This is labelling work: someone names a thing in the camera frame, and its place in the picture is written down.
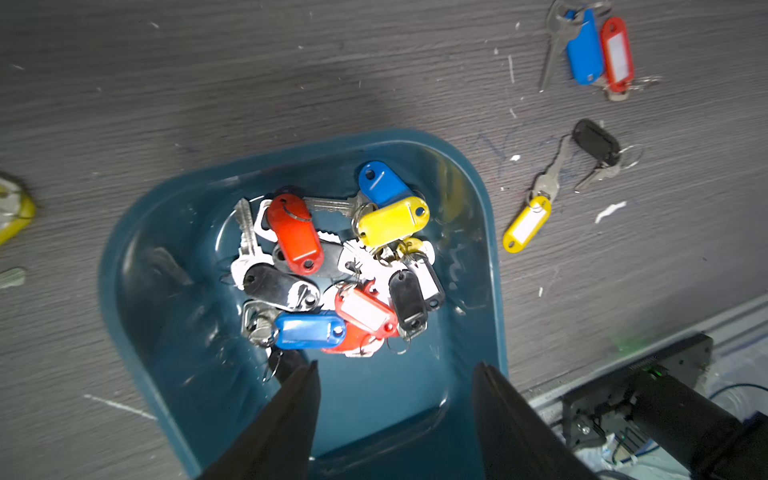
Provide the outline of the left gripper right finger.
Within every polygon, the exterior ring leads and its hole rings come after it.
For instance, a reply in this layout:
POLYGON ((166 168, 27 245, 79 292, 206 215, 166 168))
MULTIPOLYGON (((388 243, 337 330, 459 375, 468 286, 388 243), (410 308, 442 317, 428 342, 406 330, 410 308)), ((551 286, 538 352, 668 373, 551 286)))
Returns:
POLYGON ((472 405, 487 479, 595 479, 494 366, 476 365, 472 405))

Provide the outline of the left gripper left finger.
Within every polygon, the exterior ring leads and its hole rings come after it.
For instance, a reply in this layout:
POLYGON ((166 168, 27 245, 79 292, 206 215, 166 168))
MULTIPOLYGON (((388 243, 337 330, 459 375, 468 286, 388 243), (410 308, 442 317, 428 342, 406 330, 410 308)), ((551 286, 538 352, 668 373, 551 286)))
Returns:
POLYGON ((298 368, 202 479, 306 479, 321 387, 315 361, 298 368))

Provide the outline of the teal plastic storage box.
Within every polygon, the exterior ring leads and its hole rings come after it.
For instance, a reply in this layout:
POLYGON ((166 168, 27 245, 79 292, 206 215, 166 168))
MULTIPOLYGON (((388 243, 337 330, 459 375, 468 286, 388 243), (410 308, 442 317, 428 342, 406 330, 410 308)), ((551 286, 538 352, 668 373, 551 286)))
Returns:
POLYGON ((104 250, 106 328, 187 474, 216 460, 279 390, 266 354, 240 333, 231 279, 241 198, 292 187, 357 191, 363 164, 393 169, 432 213, 425 237, 446 293, 427 331, 397 354, 309 353, 321 402, 313 479, 480 479, 474 367, 506 365, 497 241, 486 188, 466 157, 423 132, 389 130, 246 158, 169 180, 118 221, 104 250))

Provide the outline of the yellow white tag key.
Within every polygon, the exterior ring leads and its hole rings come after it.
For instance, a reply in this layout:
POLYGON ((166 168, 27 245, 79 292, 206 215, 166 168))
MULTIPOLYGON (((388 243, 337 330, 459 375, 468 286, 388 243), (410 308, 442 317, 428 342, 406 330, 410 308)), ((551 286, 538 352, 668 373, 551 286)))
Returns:
POLYGON ((502 244, 508 253, 521 253, 549 219, 552 204, 560 190, 561 169, 571 156, 570 142, 570 134, 560 140, 553 162, 536 177, 528 191, 525 206, 504 232, 502 244))

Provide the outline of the black tag key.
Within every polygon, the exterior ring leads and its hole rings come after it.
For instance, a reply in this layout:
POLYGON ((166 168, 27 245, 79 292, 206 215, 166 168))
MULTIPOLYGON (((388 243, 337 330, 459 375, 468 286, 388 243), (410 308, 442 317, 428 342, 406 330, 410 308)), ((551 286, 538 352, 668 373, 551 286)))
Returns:
POLYGON ((599 182, 615 178, 634 167, 641 161, 645 151, 641 145, 622 147, 612 134, 590 119, 576 123, 572 139, 581 150, 596 160, 592 172, 574 188, 577 194, 586 193, 599 182))

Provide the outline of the red tag key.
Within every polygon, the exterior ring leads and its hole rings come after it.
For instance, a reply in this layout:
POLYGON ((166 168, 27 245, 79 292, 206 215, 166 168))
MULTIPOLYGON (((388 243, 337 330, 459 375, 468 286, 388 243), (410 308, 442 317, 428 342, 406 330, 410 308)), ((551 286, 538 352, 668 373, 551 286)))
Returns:
POLYGON ((628 30, 623 19, 611 17, 606 20, 600 31, 600 42, 605 71, 598 84, 609 101, 626 101, 632 92, 661 82, 659 76, 635 75, 628 30))

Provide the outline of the blue tag key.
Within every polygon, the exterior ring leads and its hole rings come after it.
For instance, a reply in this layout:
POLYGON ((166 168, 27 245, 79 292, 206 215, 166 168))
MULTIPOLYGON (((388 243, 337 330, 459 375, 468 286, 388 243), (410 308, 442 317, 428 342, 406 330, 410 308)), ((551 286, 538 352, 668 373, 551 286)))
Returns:
POLYGON ((610 10, 610 3, 603 1, 581 6, 566 1, 552 3, 545 21, 549 44, 539 80, 540 93, 549 86, 563 53, 567 54, 572 76, 579 85, 592 85, 604 74, 597 17, 606 10, 610 10))

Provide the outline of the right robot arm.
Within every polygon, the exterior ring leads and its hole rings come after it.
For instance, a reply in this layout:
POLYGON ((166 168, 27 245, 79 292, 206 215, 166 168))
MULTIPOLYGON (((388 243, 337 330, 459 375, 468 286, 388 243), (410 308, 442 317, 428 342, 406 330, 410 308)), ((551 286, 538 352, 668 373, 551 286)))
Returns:
POLYGON ((653 441, 694 479, 766 478, 766 415, 740 420, 695 390, 712 353, 712 339, 698 333, 566 393, 567 447, 597 447, 613 435, 638 455, 653 441))

